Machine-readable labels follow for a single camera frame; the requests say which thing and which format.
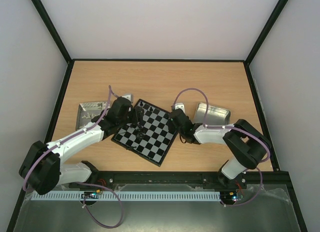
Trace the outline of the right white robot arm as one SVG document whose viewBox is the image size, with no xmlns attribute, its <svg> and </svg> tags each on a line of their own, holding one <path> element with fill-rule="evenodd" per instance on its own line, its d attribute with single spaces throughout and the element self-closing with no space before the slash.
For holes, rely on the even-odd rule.
<svg viewBox="0 0 320 232">
<path fill-rule="evenodd" d="M 229 148 L 233 159 L 224 163 L 217 174 L 222 187 L 230 187 L 238 175 L 270 158 L 270 141 L 244 119 L 228 125 L 192 123 L 182 109 L 176 109 L 169 113 L 169 121 L 184 143 L 215 143 Z"/>
</svg>

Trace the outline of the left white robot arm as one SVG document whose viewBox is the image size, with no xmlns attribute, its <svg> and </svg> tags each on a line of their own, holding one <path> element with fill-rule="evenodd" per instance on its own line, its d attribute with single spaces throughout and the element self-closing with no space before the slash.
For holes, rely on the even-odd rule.
<svg viewBox="0 0 320 232">
<path fill-rule="evenodd" d="M 24 179 L 23 189 L 30 186 L 44 195 L 60 184 L 87 181 L 94 170 L 89 163 L 66 165 L 65 162 L 90 145 L 116 134 L 123 126 L 140 124 L 143 115 L 143 109 L 133 107 L 130 99 L 118 97 L 76 132 L 53 142 L 33 143 L 19 169 Z"/>
</svg>

